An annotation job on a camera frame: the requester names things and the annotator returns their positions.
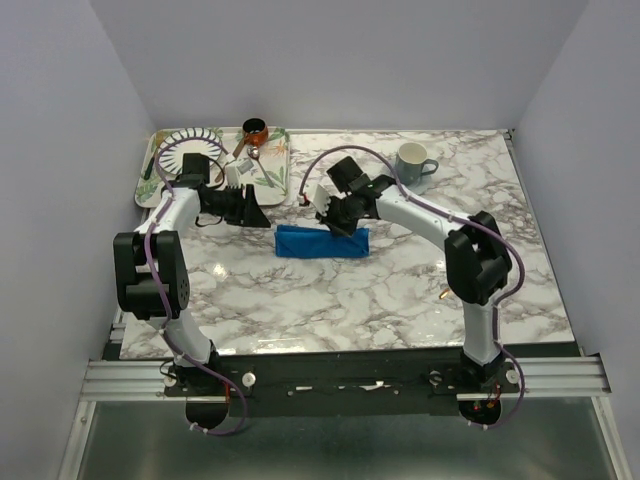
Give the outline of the blue satin napkin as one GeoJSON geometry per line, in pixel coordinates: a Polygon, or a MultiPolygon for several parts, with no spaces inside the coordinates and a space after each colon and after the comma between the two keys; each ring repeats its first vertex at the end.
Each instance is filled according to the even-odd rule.
{"type": "Polygon", "coordinates": [[[328,230],[278,225],[275,254],[293,259],[359,259],[370,254],[369,230],[358,228],[351,237],[334,236],[328,230]]]}

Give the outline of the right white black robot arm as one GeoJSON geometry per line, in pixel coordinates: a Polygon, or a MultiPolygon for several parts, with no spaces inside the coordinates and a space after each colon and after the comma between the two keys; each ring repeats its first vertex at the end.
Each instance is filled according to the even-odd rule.
{"type": "Polygon", "coordinates": [[[317,185],[306,194],[316,219],[332,234],[354,235],[361,219],[399,225],[426,239],[445,255],[447,283],[462,301],[465,339],[460,379],[480,392],[496,380],[492,364],[501,355],[496,340],[493,303],[504,291],[512,261],[495,219],[482,211],[464,217],[446,211],[406,190],[389,175],[369,178],[347,156],[327,175],[337,196],[317,185]]]}

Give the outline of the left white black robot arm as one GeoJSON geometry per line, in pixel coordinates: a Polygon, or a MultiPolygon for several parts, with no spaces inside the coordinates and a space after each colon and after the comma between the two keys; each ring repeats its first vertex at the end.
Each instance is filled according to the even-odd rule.
{"type": "Polygon", "coordinates": [[[239,183],[236,173],[227,186],[213,187],[210,158],[188,153],[176,179],[162,177],[160,202],[147,220],[113,240],[116,292],[120,308],[146,321],[172,351],[175,363],[190,367],[187,382],[201,395],[214,393],[222,380],[210,362],[215,347],[196,325],[189,311],[191,294],[181,235],[200,214],[231,226],[269,228],[258,204],[255,187],[239,183]]]}

